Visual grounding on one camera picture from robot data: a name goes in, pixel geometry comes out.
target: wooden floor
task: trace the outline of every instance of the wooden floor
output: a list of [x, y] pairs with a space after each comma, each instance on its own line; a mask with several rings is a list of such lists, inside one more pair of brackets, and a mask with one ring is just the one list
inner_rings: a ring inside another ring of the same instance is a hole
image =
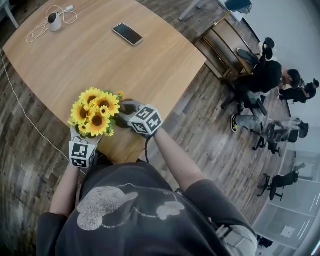
[[[29, 0], [27, 12], [17, 8], [14, 15], [22, 23], [43, 0]], [[165, 19], [191, 42], [204, 32], [224, 12], [215, 1], [210, 1], [185, 22], [179, 15], [191, 0], [139, 0], [140, 3]], [[230, 21], [252, 50], [258, 42], [241, 22]], [[0, 24], [0, 47], [14, 32], [8, 19]], [[66, 154], [70, 131], [29, 90], [5, 58], [11, 82], [38, 129]], [[288, 116], [284, 103], [276, 99], [276, 91], [266, 99], [270, 118]], [[207, 67], [203, 67], [187, 89], [164, 128], [197, 162], [207, 177], [231, 199], [253, 223], [262, 210], [268, 195], [257, 197], [257, 185], [263, 173], [273, 176], [280, 170], [282, 158], [267, 150], [252, 151], [258, 138], [245, 129], [230, 130], [230, 115], [235, 106], [221, 110], [221, 103], [230, 95]], [[150, 162], [176, 187], [165, 162], [154, 142], [149, 144]], [[284, 168], [291, 168], [293, 156], [286, 156]], [[49, 209], [51, 198], [67, 165], [56, 151], [25, 118], [0, 65], [0, 252], [5, 255], [35, 255], [37, 221]]]

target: smartphone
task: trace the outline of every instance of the smartphone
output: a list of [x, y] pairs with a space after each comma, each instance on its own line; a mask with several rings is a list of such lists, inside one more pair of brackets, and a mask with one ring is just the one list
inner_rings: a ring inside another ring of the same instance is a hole
[[139, 35], [124, 23], [116, 25], [112, 30], [132, 46], [136, 46], [143, 40], [143, 37], [141, 35]]

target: artificial sunflower bouquet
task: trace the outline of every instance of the artificial sunflower bouquet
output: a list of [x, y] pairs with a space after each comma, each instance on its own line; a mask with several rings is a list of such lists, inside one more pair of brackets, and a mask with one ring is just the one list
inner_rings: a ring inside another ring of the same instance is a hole
[[123, 91], [113, 94], [111, 91], [101, 91], [90, 88], [81, 93], [71, 110], [68, 124], [75, 127], [80, 136], [93, 139], [99, 135], [111, 137], [115, 134], [115, 114], [119, 114], [120, 101], [125, 99]]

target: black phone screen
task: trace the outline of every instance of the black phone screen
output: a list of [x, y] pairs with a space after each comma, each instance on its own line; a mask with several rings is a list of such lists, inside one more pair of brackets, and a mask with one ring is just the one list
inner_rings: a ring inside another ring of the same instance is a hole
[[141, 35], [125, 24], [119, 24], [118, 26], [114, 27], [113, 30], [123, 36], [133, 45], [137, 44], [142, 39]]

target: black sneaker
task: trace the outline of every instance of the black sneaker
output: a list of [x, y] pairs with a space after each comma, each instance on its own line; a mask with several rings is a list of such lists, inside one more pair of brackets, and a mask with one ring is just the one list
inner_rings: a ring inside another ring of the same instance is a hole
[[236, 117], [236, 114], [231, 116], [231, 131], [233, 133], [235, 133], [238, 130], [238, 125], [236, 124]]

